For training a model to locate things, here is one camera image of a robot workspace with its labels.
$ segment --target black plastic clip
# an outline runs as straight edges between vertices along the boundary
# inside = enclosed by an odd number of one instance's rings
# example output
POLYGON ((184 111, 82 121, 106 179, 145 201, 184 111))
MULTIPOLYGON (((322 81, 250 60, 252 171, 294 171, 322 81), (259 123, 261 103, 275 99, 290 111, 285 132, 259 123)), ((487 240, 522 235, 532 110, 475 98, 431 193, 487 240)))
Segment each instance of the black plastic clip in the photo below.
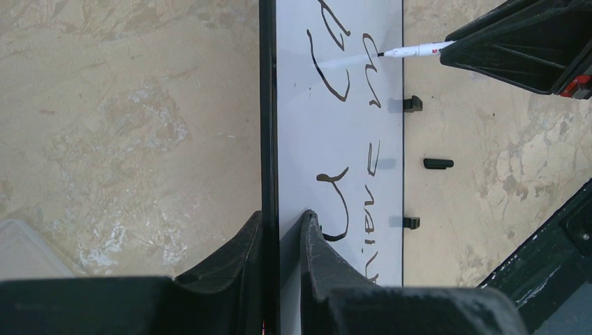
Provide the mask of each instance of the black plastic clip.
POLYGON ((403 218, 403 228, 409 228, 411 230, 418 229, 420 227, 420 218, 403 218))
POLYGON ((424 167, 428 170, 446 170, 453 166, 454 161, 452 159, 424 158, 424 167))
POLYGON ((563 230, 578 248, 579 252, 586 257, 592 256, 592 193, 589 188, 584 189, 583 199, 574 209, 564 213, 566 217, 561 221, 563 230))
POLYGON ((413 113, 424 110, 424 102, 418 96, 411 96, 411 99, 403 100, 403 112, 413 113))

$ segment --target black plastic bracket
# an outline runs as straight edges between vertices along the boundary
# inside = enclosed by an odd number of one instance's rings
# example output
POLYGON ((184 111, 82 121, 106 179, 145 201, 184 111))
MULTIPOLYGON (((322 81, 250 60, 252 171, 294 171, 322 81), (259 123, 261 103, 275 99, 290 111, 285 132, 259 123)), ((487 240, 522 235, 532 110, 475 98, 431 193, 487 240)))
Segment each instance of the black plastic bracket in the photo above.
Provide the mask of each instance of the black plastic bracket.
POLYGON ((0 334, 261 334, 261 245, 257 211, 175 280, 0 281, 0 334))
POLYGON ((418 96, 411 96, 411 99, 403 100, 403 112, 413 113, 424 110, 424 102, 418 96))
POLYGON ((403 218, 403 228, 416 230, 420 227, 420 218, 403 218))
POLYGON ((428 170, 446 170, 453 166, 452 159, 424 158, 424 167, 428 170))
POLYGON ((508 0, 446 36, 456 42, 440 62, 537 94, 590 98, 571 85, 592 65, 591 15, 592 0, 508 0))
POLYGON ((384 288, 323 238, 318 217, 300 219, 303 335, 526 334, 514 305, 491 289, 384 288))
POLYGON ((592 256, 592 190, 582 189, 585 199, 563 219, 563 230, 583 256, 592 256))

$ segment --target black frame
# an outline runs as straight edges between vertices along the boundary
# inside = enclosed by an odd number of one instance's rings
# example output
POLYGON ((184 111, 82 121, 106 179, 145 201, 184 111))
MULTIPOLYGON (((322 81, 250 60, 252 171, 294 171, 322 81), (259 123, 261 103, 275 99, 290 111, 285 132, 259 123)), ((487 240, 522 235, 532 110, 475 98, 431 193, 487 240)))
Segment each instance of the black frame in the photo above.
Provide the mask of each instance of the black frame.
POLYGON ((512 255, 495 269, 481 288, 495 288, 517 304, 529 333, 537 330, 585 283, 592 282, 592 258, 578 245, 592 247, 592 179, 573 195, 512 255), (572 234, 569 223, 578 224, 572 234))
MULTIPOLYGON (((401 46, 405 45, 405 0, 401 0, 401 46)), ((403 71, 403 73, 401 74, 403 76, 403 80, 402 80, 402 87, 401 87, 401 95, 403 96, 403 100, 405 100, 405 58, 401 58, 401 70, 403 71)), ((402 206, 401 208, 403 209, 403 211, 405 211, 405 113, 403 113, 403 126, 401 127, 403 129, 403 135, 401 136, 403 138, 402 142, 403 142, 403 150, 402 150, 402 154, 403 154, 403 182, 401 183, 401 185, 403 186, 403 197, 401 197, 402 199, 402 206)), ((403 236, 401 236, 401 287, 405 286, 405 229, 403 229, 403 236)))
POLYGON ((265 331, 279 334, 280 271, 277 182, 276 2, 259 1, 259 94, 261 209, 263 224, 262 307, 265 331))

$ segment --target whiteboard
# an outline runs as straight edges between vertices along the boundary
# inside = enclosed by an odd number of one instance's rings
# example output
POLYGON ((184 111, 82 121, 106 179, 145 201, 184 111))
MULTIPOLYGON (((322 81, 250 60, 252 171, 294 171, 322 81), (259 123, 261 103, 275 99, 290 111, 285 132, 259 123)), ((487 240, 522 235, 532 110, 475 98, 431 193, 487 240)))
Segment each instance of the whiteboard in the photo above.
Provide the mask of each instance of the whiteboard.
MULTIPOLYGON (((312 209, 330 245, 387 286, 402 284, 403 68, 373 55, 402 33, 400 0, 276 0, 280 239, 312 209)), ((281 331, 300 334, 290 271, 281 331)))

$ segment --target red part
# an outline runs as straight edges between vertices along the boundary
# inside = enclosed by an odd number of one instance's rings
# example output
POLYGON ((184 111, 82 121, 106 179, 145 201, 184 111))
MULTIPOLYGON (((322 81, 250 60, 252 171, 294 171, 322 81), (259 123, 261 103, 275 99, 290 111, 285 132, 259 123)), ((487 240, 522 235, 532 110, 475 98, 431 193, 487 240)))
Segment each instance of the red part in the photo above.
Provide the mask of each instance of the red part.
POLYGON ((578 75, 559 95, 565 96, 566 98, 571 98, 577 91, 577 85, 588 84, 590 79, 592 79, 592 75, 578 75))

